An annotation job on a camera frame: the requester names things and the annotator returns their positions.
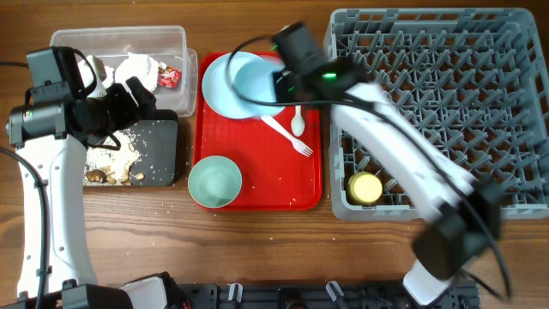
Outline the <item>light blue food bowl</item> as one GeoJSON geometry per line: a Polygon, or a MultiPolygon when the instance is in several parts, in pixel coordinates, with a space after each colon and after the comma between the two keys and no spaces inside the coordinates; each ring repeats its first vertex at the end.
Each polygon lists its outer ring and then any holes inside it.
{"type": "Polygon", "coordinates": [[[252,60],[244,64],[235,75],[233,84],[245,97],[265,102],[275,102],[273,74],[283,69],[282,62],[273,57],[252,60]]]}

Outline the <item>red snack wrapper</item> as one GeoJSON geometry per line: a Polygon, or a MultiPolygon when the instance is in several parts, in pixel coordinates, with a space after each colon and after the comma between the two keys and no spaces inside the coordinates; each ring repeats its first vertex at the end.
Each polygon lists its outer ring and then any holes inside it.
{"type": "Polygon", "coordinates": [[[182,71],[165,63],[159,63],[157,82],[164,88],[176,88],[182,78],[182,71]]]}

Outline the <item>rice and food leftovers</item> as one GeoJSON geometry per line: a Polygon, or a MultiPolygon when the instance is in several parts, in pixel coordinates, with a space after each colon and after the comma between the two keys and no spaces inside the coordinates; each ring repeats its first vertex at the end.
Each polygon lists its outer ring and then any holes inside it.
{"type": "Polygon", "coordinates": [[[130,129],[119,130],[114,136],[120,150],[89,148],[84,169],[84,186],[130,185],[131,168],[143,158],[137,149],[138,135],[130,129]]]}

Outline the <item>yellow plastic cup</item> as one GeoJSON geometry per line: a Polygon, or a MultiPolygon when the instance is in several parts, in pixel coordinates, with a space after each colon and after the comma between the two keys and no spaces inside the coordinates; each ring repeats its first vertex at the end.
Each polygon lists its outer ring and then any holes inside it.
{"type": "Polygon", "coordinates": [[[353,202],[368,205],[382,196],[383,185],[374,174],[358,172],[348,180],[347,193],[353,202]]]}

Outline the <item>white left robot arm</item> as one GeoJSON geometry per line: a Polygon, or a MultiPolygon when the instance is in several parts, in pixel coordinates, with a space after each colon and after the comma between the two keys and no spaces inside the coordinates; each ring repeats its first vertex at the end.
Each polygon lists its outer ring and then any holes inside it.
{"type": "Polygon", "coordinates": [[[33,86],[6,125],[24,193],[24,260],[17,285],[19,308],[181,308],[186,297],[166,272],[120,288],[102,287],[87,248],[82,181],[88,148],[102,148],[142,120],[174,120],[154,95],[131,77],[104,88],[85,84],[83,54],[51,46],[27,55],[33,86]]]}

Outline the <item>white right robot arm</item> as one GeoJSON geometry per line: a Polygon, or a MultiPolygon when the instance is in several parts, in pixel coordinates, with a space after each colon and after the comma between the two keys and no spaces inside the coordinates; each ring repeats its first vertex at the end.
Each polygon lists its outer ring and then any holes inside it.
{"type": "Polygon", "coordinates": [[[509,268],[498,246],[503,191],[494,180],[477,180],[444,156],[396,109],[383,89],[369,82],[351,58],[330,59],[298,21],[267,37],[283,63],[270,77],[273,101],[241,92],[231,73],[227,86],[252,105],[327,107],[331,121],[357,139],[409,195],[425,230],[413,241],[415,261],[403,278],[413,300],[429,306],[486,249],[492,249],[504,283],[501,301],[512,298],[509,268]]]}

